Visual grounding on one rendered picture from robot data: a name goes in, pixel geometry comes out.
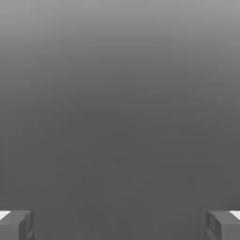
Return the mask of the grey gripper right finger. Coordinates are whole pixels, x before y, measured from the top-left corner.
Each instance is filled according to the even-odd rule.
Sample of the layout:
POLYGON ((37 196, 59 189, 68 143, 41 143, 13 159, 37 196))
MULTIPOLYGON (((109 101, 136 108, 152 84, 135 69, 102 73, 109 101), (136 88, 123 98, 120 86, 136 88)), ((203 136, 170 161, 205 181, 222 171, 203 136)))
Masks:
POLYGON ((209 240, 240 240, 240 210, 207 211, 205 224, 209 240))

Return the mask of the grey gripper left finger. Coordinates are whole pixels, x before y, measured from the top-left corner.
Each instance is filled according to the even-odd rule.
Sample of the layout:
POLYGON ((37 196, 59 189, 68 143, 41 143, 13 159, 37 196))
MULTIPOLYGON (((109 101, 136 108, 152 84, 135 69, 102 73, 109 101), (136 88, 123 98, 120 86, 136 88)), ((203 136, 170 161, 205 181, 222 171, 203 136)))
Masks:
POLYGON ((36 240, 34 212, 0 210, 0 240, 36 240))

